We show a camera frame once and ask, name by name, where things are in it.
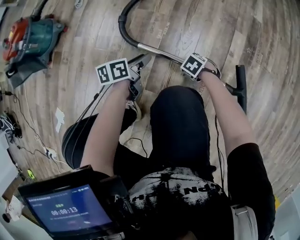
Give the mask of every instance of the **vacuum cleaner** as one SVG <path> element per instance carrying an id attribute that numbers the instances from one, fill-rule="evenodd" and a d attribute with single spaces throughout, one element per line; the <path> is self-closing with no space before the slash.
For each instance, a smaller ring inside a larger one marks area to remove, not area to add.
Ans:
<path id="1" fill-rule="evenodd" d="M 7 62 L 5 74 L 13 88 L 31 74 L 48 68 L 61 32 L 67 31 L 53 15 L 41 19 L 47 1 L 41 0 L 31 16 L 16 21 L 3 41 L 3 59 Z"/>
<path id="2" fill-rule="evenodd" d="M 139 2 L 140 0 L 131 0 L 126 7 L 123 9 L 121 15 L 119 16 L 118 23 L 119 23 L 119 30 L 120 34 L 124 38 L 126 42 L 128 42 L 130 45 L 145 50 L 149 53 L 159 55 L 161 57 L 164 57 L 168 60 L 171 60 L 179 65 L 182 65 L 184 62 L 184 59 L 181 59 L 175 55 L 172 55 L 168 52 L 161 51 L 155 47 L 148 46 L 143 43 L 139 43 L 136 40 L 134 40 L 130 35 L 127 33 L 126 30 L 126 22 L 128 13 L 130 10 Z M 224 86 L 229 90 L 229 92 L 238 97 L 238 102 L 244 112 L 247 112 L 247 84 L 246 84 L 246 73 L 245 73 L 245 66 L 244 65 L 237 65 L 236 66 L 236 85 L 237 88 L 232 87 L 231 85 L 227 83 L 223 83 Z"/>

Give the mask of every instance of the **monitor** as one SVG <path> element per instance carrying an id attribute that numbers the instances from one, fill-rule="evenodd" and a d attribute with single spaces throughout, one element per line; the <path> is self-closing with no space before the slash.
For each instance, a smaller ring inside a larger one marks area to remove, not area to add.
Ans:
<path id="1" fill-rule="evenodd" d="M 112 223 L 89 184 L 55 193 L 27 197 L 49 232 L 69 232 Z"/>

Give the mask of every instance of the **timer display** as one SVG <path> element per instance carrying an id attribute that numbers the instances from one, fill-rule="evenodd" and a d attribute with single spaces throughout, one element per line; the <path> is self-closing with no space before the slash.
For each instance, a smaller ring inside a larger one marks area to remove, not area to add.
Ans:
<path id="1" fill-rule="evenodd" d="M 50 232 L 77 231 L 112 222 L 89 185 L 27 200 Z"/>

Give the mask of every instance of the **shoe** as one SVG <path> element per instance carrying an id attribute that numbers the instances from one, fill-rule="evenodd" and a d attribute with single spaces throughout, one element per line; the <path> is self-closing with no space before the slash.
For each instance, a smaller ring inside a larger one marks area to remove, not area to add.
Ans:
<path id="1" fill-rule="evenodd" d="M 135 111 L 136 113 L 136 120 L 135 122 L 139 121 L 142 119 L 142 112 L 140 107 L 138 106 L 138 104 L 135 101 L 127 101 L 126 102 L 126 109 L 132 109 Z"/>

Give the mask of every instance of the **display screen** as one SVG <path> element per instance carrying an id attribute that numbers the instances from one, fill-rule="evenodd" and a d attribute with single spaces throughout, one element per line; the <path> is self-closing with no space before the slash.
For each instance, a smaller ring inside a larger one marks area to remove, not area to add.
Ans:
<path id="1" fill-rule="evenodd" d="M 50 232 L 81 230 L 112 222 L 89 185 L 27 200 Z"/>

